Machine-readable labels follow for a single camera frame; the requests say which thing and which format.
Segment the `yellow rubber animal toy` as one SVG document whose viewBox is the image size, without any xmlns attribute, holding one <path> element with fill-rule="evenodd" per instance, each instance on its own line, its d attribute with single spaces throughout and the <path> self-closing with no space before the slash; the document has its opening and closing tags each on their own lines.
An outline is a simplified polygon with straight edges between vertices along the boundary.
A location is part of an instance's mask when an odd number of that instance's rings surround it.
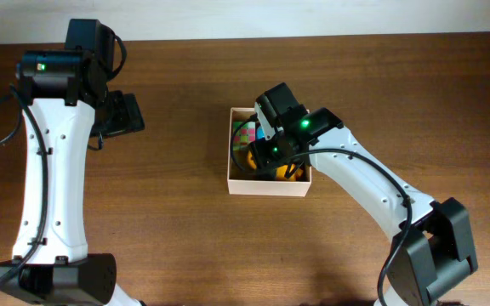
<svg viewBox="0 0 490 306">
<path fill-rule="evenodd" d="M 297 164 L 284 165 L 267 174 L 262 174 L 261 178 L 275 181 L 296 182 L 303 178 L 305 167 Z"/>
</svg>

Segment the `blue toy ball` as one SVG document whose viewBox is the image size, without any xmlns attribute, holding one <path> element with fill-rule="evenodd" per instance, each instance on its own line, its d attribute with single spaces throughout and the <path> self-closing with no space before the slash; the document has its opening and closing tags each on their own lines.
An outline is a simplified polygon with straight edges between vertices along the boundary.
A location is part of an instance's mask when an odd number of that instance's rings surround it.
<svg viewBox="0 0 490 306">
<path fill-rule="evenodd" d="M 258 126 L 256 128 L 255 136 L 256 136 L 256 139 L 263 139 L 265 137 L 264 130 L 261 126 Z"/>
</svg>

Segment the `colourful puzzle cube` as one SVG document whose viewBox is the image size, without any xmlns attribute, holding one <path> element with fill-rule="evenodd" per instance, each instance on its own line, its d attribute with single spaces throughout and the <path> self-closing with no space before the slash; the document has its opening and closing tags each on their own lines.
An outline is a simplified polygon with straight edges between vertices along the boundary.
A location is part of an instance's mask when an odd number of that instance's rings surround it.
<svg viewBox="0 0 490 306">
<path fill-rule="evenodd" d="M 244 150 L 247 146 L 256 140 L 256 123 L 247 122 L 241 128 L 242 122 L 233 122 L 232 132 L 236 132 L 233 138 L 233 150 Z"/>
</svg>

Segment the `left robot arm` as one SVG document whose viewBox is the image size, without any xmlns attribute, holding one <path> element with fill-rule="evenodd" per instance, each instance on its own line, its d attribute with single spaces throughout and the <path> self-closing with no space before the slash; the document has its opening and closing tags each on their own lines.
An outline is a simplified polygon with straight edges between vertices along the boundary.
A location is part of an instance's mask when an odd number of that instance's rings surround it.
<svg viewBox="0 0 490 306">
<path fill-rule="evenodd" d="M 29 51 L 17 66 L 26 126 L 26 181 L 12 257 L 0 292 L 31 305 L 133 305 L 110 253 L 91 253 L 83 221 L 88 142 L 141 131 L 131 93 L 110 91 L 123 68 L 122 39 L 98 20 L 73 19 L 61 50 Z"/>
</svg>

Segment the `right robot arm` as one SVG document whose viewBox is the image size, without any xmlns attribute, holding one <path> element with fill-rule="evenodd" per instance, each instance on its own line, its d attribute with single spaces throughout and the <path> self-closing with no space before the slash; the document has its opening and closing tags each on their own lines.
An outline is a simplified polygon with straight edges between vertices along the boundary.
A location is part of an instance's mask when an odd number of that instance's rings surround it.
<svg viewBox="0 0 490 306">
<path fill-rule="evenodd" d="M 370 154 L 332 111 L 308 111 L 286 83 L 261 94 L 253 120 L 265 136 L 250 145 L 257 174 L 310 166 L 343 188 L 390 242 L 378 305 L 438 305 L 478 269 L 466 207 L 417 190 Z"/>
</svg>

